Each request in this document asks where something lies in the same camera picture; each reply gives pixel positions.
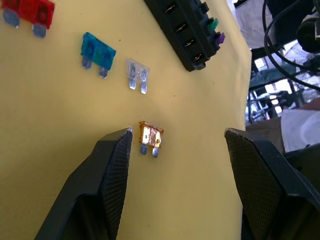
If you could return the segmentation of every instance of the clear fuse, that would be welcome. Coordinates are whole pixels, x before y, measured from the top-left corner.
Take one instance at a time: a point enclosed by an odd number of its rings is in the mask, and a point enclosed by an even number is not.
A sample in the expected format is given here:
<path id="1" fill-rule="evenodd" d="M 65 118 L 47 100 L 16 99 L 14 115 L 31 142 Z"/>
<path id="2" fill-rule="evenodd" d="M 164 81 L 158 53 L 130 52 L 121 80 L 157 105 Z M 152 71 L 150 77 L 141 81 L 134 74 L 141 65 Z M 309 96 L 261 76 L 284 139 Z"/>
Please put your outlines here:
<path id="1" fill-rule="evenodd" d="M 129 80 L 129 87 L 135 90 L 137 83 L 139 83 L 140 91 L 143 94 L 147 93 L 147 86 L 149 83 L 149 68 L 138 63 L 133 59 L 126 60 L 127 77 Z"/>
<path id="2" fill-rule="evenodd" d="M 159 155 L 159 148 L 161 147 L 162 135 L 164 130 L 156 127 L 146 121 L 140 123 L 140 151 L 143 155 L 147 154 L 148 146 L 153 147 L 152 156 L 157 158 Z"/>

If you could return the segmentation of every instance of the yellow cloth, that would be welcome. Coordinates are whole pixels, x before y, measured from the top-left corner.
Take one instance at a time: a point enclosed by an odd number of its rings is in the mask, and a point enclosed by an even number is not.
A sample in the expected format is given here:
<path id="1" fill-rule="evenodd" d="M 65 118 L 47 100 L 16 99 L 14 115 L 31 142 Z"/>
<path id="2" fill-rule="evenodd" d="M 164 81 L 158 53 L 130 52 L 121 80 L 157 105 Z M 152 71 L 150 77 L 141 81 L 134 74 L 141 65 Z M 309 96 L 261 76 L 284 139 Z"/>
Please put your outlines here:
<path id="1" fill-rule="evenodd" d="M 250 51 L 228 5 L 208 0 L 221 50 L 187 72 L 143 0 L 54 0 L 45 39 L 0 21 L 0 236 L 37 234 L 70 173 L 105 134 L 132 126 L 118 240 L 240 239 L 242 205 L 226 127 L 244 129 Z M 107 79 L 84 70 L 90 32 L 117 50 Z M 126 58 L 150 68 L 129 89 Z M 164 129 L 159 158 L 140 154 L 139 122 Z"/>

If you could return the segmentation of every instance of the white object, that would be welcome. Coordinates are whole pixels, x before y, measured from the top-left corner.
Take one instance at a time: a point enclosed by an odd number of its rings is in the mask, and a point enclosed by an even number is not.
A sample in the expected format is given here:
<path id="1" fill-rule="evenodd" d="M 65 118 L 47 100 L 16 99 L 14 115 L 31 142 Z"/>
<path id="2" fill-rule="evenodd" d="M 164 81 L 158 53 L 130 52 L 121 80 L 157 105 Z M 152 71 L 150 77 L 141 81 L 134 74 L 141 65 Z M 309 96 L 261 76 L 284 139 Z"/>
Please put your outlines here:
<path id="1" fill-rule="evenodd" d="M 320 143 L 320 111 L 284 110 L 281 132 L 287 153 Z"/>
<path id="2" fill-rule="evenodd" d="M 265 31 L 262 23 L 262 7 L 264 0 L 247 0 L 235 9 L 236 20 L 246 43 L 251 49 L 258 49 L 265 46 Z M 271 12 L 266 7 L 265 11 L 266 25 L 268 26 L 273 20 Z M 269 32 L 269 37 L 274 44 L 275 27 Z"/>
<path id="3" fill-rule="evenodd" d="M 126 75 L 129 80 L 129 87 L 132 90 L 135 90 L 137 87 L 137 82 L 140 83 L 140 91 L 143 94 L 147 93 L 147 86 L 149 83 L 149 71 L 150 69 L 147 66 L 142 65 L 141 63 L 133 60 L 126 60 Z"/>

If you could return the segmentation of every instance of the green fuse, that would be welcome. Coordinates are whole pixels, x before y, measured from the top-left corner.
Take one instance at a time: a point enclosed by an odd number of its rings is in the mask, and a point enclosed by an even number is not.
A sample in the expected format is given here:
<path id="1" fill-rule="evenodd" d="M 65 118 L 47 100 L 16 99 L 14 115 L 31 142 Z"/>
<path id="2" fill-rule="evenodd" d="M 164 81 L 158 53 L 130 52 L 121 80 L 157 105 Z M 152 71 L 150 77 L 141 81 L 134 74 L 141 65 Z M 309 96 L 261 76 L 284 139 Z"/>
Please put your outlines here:
<path id="1" fill-rule="evenodd" d="M 211 31 L 216 30 L 218 24 L 219 24 L 219 20 L 218 20 L 218 18 L 216 18 L 216 19 L 213 20 L 213 22 L 211 22 L 211 23 L 209 24 L 209 29 L 210 29 Z"/>

